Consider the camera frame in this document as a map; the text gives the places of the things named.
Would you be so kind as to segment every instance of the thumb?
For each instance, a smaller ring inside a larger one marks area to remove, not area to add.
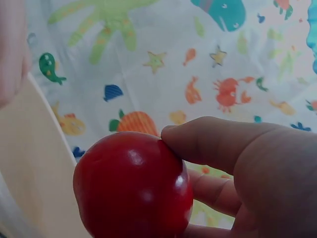
[[[203,117],[180,126],[168,126],[161,137],[182,159],[232,175],[248,145],[259,137],[270,136],[278,128],[283,127]]]
[[[189,224],[185,233],[179,238],[254,238],[258,237],[257,235],[257,231],[237,233],[220,228]]]

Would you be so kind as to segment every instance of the starfish print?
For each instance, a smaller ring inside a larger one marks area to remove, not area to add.
[[[96,36],[90,55],[90,62],[97,64],[116,31],[121,32],[128,50],[136,50],[136,33],[128,13],[130,10],[149,6],[157,1],[159,0],[77,0],[56,10],[50,16],[48,23],[57,23],[85,7],[94,6],[94,11],[79,24],[78,29],[70,36],[68,46],[75,46],[94,25],[101,22],[104,28]]]
[[[217,46],[217,53],[210,54],[210,57],[214,60],[212,67],[216,67],[216,65],[223,65],[223,60],[227,56],[227,52],[221,51],[220,46]]]
[[[166,56],[166,53],[161,53],[156,55],[149,51],[148,55],[150,57],[150,61],[143,64],[143,66],[152,67],[152,73],[156,74],[156,72],[158,71],[158,68],[162,68],[165,66],[163,62],[163,58]]]

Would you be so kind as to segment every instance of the yellow starfish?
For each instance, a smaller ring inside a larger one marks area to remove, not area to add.
[[[152,73],[156,74],[158,68],[164,67],[163,58],[166,56],[166,53],[156,55],[149,51],[148,55],[150,57],[150,61],[143,64],[143,66],[150,66],[152,68]]]
[[[210,54],[210,57],[214,60],[213,66],[216,67],[217,64],[223,65],[223,60],[227,56],[227,52],[221,51],[220,46],[217,46],[217,53]]]

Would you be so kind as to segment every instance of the blue whale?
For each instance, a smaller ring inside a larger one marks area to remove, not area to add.
[[[315,57],[313,70],[317,73],[317,0],[312,0],[308,9],[309,34],[306,39],[307,46],[312,49]]]
[[[222,31],[236,31],[246,20],[242,0],[191,0],[192,4],[208,13]]]

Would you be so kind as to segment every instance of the yellow fish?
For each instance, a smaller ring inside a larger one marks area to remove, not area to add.
[[[285,115],[292,116],[296,113],[295,109],[292,108],[287,102],[275,103],[274,101],[270,100],[269,102],[273,107],[279,108],[281,112]]]
[[[176,111],[169,114],[169,119],[174,122],[175,125],[181,125],[186,122],[186,114],[182,111]]]
[[[66,135],[82,135],[86,131],[86,125],[79,119],[76,118],[74,113],[66,114],[64,116],[60,116],[58,114],[59,102],[56,103],[55,106],[52,106],[52,110],[57,118],[57,121],[62,129],[62,131]]]

